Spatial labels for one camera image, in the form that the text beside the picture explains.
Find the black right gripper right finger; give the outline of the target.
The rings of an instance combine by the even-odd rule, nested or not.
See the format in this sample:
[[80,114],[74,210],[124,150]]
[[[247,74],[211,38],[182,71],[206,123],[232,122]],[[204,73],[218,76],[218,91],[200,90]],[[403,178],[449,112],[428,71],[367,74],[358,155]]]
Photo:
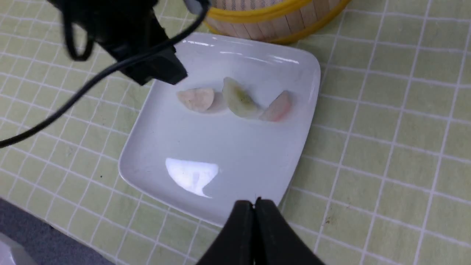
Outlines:
[[323,265],[288,225],[272,200],[255,203],[255,265]]

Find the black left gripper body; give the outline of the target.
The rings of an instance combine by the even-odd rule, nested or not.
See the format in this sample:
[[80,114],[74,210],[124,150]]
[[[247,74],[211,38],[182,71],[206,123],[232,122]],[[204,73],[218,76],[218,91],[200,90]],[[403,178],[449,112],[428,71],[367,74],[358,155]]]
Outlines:
[[[66,50],[73,61],[86,61],[94,44],[121,62],[169,38],[153,7],[156,0],[51,0],[62,13]],[[139,85],[155,79],[172,85],[187,77],[173,46],[121,73]]]

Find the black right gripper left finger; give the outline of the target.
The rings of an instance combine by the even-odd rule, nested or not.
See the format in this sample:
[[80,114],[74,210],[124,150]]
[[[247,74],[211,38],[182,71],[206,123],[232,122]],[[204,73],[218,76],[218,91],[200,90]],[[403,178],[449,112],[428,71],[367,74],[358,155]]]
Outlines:
[[254,206],[248,200],[238,200],[222,230],[198,265],[252,265],[254,254]]

